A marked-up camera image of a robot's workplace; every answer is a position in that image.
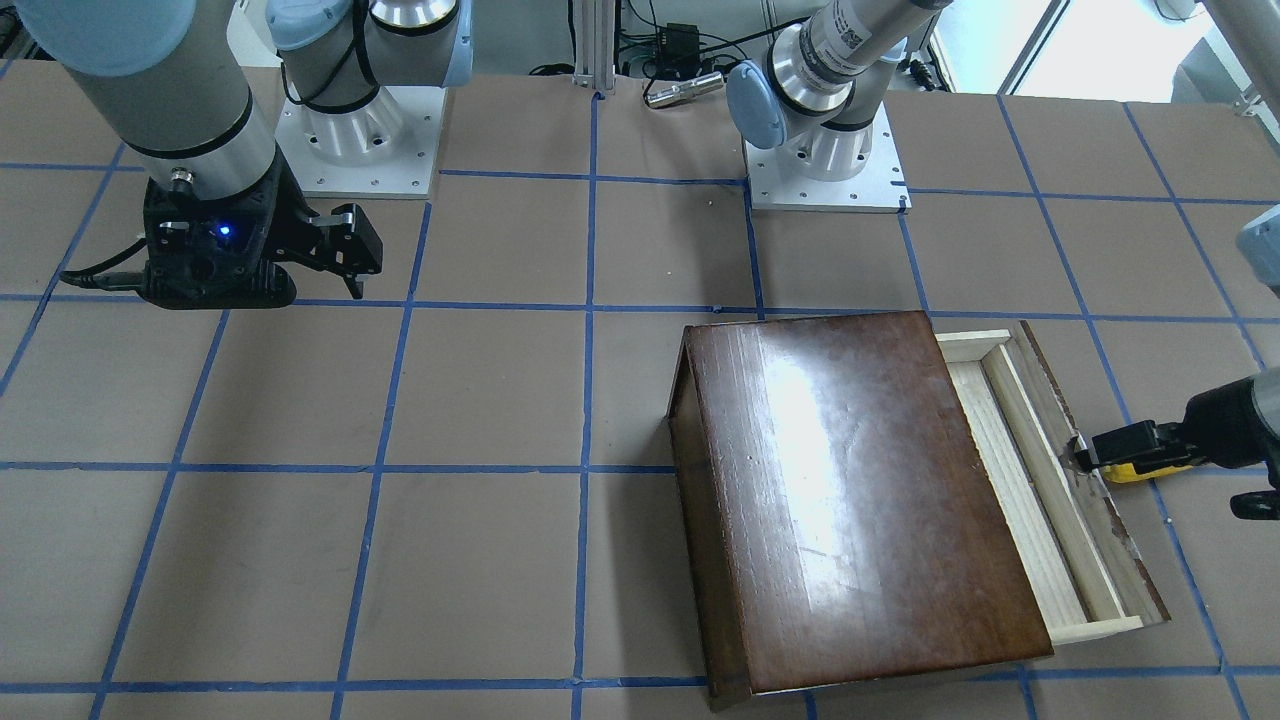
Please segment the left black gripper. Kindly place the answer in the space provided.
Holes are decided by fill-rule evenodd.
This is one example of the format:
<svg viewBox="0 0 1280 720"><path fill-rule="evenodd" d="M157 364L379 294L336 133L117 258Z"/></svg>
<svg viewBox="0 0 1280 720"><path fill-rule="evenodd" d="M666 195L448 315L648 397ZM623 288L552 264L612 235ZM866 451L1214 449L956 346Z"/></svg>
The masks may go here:
<svg viewBox="0 0 1280 720"><path fill-rule="evenodd" d="M1271 464L1271 384L1233 382L1192 397L1175 423L1138 421L1085 439L1073 438L1068 459L1080 471L1137 462L1139 468L1212 464L1239 469ZM1231 514L1242 520L1279 521L1277 489L1235 495Z"/></svg>

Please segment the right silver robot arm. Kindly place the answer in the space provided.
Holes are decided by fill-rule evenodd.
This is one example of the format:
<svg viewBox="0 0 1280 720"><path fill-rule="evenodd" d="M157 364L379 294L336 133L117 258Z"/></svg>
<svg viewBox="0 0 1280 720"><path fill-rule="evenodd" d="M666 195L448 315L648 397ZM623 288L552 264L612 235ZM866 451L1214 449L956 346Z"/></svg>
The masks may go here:
<svg viewBox="0 0 1280 720"><path fill-rule="evenodd" d="M148 173L140 237L60 282L169 310L288 306L289 263L361 300L384 246L358 191L328 213L307 195L337 176L375 195L425 195L443 119L419 100L474 70L468 1L269 1L285 95L274 119L230 47L229 3L15 9Z"/></svg>

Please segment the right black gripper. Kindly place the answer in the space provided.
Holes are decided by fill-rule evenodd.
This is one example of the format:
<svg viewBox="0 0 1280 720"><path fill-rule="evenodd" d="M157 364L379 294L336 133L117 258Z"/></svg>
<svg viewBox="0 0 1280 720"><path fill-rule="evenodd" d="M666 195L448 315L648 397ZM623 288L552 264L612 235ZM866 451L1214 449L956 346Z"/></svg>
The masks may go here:
<svg viewBox="0 0 1280 720"><path fill-rule="evenodd" d="M296 261L343 279L365 299L369 277L383 270L383 242L353 202L319 215L291 172L273 165L247 190L200 201L151 179L145 190L147 259L141 299L164 309L275 309L297 288L283 268Z"/></svg>

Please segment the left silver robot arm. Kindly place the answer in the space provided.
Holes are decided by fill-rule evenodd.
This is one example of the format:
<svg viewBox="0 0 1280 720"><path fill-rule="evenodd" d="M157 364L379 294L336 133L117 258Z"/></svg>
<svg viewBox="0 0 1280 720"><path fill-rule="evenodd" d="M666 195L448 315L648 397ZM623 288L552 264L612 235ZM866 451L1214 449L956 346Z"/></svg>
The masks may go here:
<svg viewBox="0 0 1280 720"><path fill-rule="evenodd" d="M945 1L829 1L804 20L782 27L758 58L741 60L727 81L730 114L755 149L781 149L883 94L868 78L878 61L897 63L897 49L947 8ZM1277 519L1277 370L1248 375L1187 401L1179 421L1152 420L1085 439L1073 437L1068 465L1116 479L1164 470L1261 464L1270 487L1230 500L1234 516Z"/></svg>

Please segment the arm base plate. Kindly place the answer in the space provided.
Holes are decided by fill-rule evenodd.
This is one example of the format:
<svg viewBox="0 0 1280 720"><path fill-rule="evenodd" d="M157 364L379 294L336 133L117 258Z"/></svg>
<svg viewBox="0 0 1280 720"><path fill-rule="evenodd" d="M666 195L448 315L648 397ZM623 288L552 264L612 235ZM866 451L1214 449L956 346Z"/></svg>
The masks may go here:
<svg viewBox="0 0 1280 720"><path fill-rule="evenodd" d="M284 102L276 142L310 199L428 200L449 91L393 86L346 114Z"/></svg>
<svg viewBox="0 0 1280 720"><path fill-rule="evenodd" d="M756 210L904 214L913 206L884 104L860 129L818 126L777 149L742 149Z"/></svg>

